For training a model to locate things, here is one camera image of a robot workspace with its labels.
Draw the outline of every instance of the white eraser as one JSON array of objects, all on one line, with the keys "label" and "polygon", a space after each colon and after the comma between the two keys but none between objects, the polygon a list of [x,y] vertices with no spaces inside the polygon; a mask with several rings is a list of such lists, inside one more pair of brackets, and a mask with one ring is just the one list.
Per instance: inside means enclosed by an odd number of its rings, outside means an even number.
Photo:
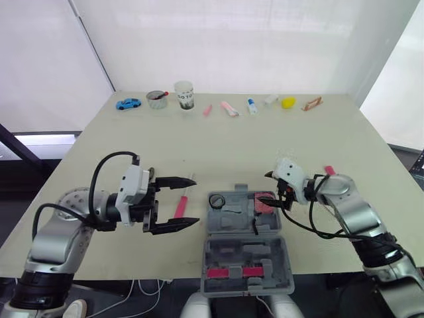
[{"label": "white eraser", "polygon": [[266,105],[271,105],[273,102],[278,100],[278,95],[269,95],[267,98],[264,99],[264,103]]}]

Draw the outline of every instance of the white table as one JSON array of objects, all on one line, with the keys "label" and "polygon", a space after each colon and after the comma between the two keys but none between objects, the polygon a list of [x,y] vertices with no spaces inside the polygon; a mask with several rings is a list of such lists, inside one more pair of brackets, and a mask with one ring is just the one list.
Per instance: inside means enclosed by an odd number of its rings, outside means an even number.
[{"label": "white table", "polygon": [[[235,183],[274,191],[276,182],[264,174],[279,156],[292,157],[310,176],[323,173],[323,166],[329,164],[351,176],[402,246],[418,265],[424,265],[423,192],[348,96],[325,95],[324,103],[308,112],[300,107],[315,96],[297,96],[293,109],[282,109],[277,104],[262,106],[261,95],[196,94],[195,109],[188,112],[179,108],[173,95],[162,110],[150,109],[144,96],[118,92],[90,122],[0,250],[0,276],[22,274],[35,209],[41,203],[56,202],[69,189],[88,186],[98,161],[118,150],[140,154],[144,167],[154,166],[157,176],[194,172],[198,185],[189,190],[185,215],[201,220],[184,231],[158,236],[143,233],[141,224],[95,233],[76,279],[200,277],[207,194],[232,190]],[[115,103],[126,97],[141,98],[143,106],[117,111]],[[248,97],[256,101],[259,114],[248,114]],[[229,117],[219,107],[222,100],[241,116]],[[213,110],[205,118],[202,111],[209,104]],[[129,162],[120,157],[106,163],[97,189],[117,191]],[[165,189],[158,194],[159,221],[172,217],[182,193],[182,189]],[[339,229],[328,212],[316,207],[319,229]],[[291,213],[307,223],[306,206],[294,203]],[[51,211],[45,211],[40,224],[50,215]],[[294,274],[361,270],[345,239],[323,240],[285,220],[280,234],[286,239]]]}]

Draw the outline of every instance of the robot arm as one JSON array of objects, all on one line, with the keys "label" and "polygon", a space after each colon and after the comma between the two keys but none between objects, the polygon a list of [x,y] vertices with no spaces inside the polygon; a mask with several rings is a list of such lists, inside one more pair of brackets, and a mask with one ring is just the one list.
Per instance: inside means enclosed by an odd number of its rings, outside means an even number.
[{"label": "robot arm", "polygon": [[353,180],[341,174],[308,178],[291,160],[278,161],[266,176],[278,181],[278,195],[284,201],[261,198],[268,205],[290,210],[292,203],[318,201],[335,212],[350,239],[365,273],[375,279],[378,291],[396,317],[424,313],[424,281],[408,253],[398,244],[376,210],[359,194]]},{"label": "robot arm", "polygon": [[156,192],[195,185],[179,177],[156,178],[153,169],[143,170],[139,160],[122,176],[117,193],[97,191],[91,201],[95,218],[90,213],[89,188],[77,188],[65,193],[57,202],[89,220],[89,224],[55,209],[53,216],[35,235],[28,254],[25,271],[18,282],[12,300],[1,318],[59,317],[65,310],[65,299],[89,246],[94,230],[114,231],[117,222],[125,226],[143,223],[143,232],[153,235],[180,231],[199,219],[183,217],[156,224],[158,201]]}]

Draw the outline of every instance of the black cable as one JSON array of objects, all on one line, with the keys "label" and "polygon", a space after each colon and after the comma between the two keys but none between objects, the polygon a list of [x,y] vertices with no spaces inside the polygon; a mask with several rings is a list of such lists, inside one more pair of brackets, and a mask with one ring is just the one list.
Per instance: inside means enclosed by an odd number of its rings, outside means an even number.
[{"label": "black cable", "polygon": [[94,224],[92,222],[88,221],[85,217],[83,217],[82,215],[79,215],[78,213],[72,211],[71,209],[68,209],[67,207],[62,207],[61,205],[57,205],[57,204],[53,204],[53,203],[44,203],[44,204],[42,204],[38,207],[37,211],[35,211],[34,221],[32,222],[32,239],[33,240],[34,240],[35,236],[37,235],[38,221],[40,220],[40,214],[45,207],[52,207],[53,209],[61,210],[65,213],[75,217],[76,219],[80,220],[82,223],[84,223],[85,225],[87,225],[89,227],[94,226]]},{"label": "black cable", "polygon": [[113,152],[111,154],[108,154],[106,157],[104,157],[97,165],[97,167],[94,170],[93,177],[91,179],[90,183],[90,190],[88,193],[88,211],[90,213],[90,217],[92,220],[96,220],[95,217],[95,211],[94,211],[94,190],[95,190],[95,184],[97,181],[97,177],[99,176],[99,172],[101,167],[105,164],[106,161],[108,161],[110,158],[120,155],[127,155],[132,156],[132,164],[139,164],[140,160],[138,159],[137,154],[131,151],[118,151]]},{"label": "black cable", "polygon": [[[317,231],[317,227],[315,226],[315,223],[313,222],[313,204],[315,203],[315,200],[317,199],[317,193],[318,193],[319,189],[321,189],[324,182],[326,182],[329,178],[330,178],[330,175],[327,174],[323,179],[321,179],[321,181],[318,183],[317,188],[313,191],[311,203],[309,204],[309,222],[311,223],[311,228],[314,231]],[[334,237],[328,237],[327,235],[321,235],[321,234],[318,234],[318,233],[317,233],[317,235],[319,237],[321,237],[322,239],[325,239],[325,240],[331,240],[331,239],[334,238]]]},{"label": "black cable", "polygon": [[280,200],[280,209],[284,215],[284,217],[289,220],[290,222],[292,222],[293,224],[297,225],[298,227],[301,227],[302,229],[305,229],[306,231],[315,233],[316,235],[319,235],[320,237],[326,236],[326,237],[330,237],[330,238],[340,238],[340,239],[353,239],[353,240],[371,240],[373,242],[376,242],[378,244],[382,244],[382,245],[388,245],[391,247],[396,248],[397,250],[401,251],[402,253],[404,253],[412,262],[412,264],[414,265],[414,267],[416,267],[415,262],[412,258],[412,255],[406,251],[402,246],[400,246],[398,243],[396,242],[388,242],[385,240],[380,240],[378,238],[374,238],[374,237],[368,237],[366,235],[352,235],[352,234],[339,234],[340,231],[337,231],[336,233],[327,233],[327,232],[322,232],[322,231],[318,231],[318,230],[314,230],[311,229],[310,227],[307,227],[299,222],[297,222],[296,220],[292,219],[286,212],[286,210],[284,209],[284,205],[283,205],[283,198],[282,195],[278,196],[278,199]]}]

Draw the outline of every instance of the blue and white tube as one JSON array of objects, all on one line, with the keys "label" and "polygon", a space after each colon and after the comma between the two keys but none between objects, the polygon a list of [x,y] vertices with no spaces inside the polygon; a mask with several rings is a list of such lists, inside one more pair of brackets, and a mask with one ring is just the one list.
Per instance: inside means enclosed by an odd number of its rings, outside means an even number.
[{"label": "blue and white tube", "polygon": [[247,100],[247,107],[248,107],[248,109],[249,109],[249,113],[251,114],[251,115],[255,115],[255,114],[257,114],[258,113],[258,109],[256,108],[256,106],[254,105],[254,101],[253,101],[253,99],[251,99],[251,98],[249,98],[248,100]]}]

